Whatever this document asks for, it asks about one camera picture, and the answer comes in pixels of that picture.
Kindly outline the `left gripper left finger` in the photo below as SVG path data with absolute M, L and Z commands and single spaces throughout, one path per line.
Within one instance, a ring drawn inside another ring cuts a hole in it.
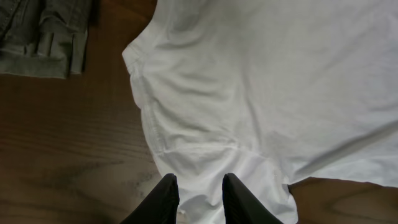
M 179 202 L 177 177 L 166 174 L 120 224 L 176 224 Z

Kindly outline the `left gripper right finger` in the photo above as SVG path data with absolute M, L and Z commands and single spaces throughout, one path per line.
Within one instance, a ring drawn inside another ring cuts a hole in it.
M 226 224 L 282 224 L 235 174 L 224 175 L 222 191 Z

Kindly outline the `white t-shirt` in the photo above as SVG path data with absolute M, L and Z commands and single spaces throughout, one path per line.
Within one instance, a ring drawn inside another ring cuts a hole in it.
M 396 1 L 159 1 L 123 58 L 190 223 L 227 173 L 284 223 L 308 177 L 397 186 Z

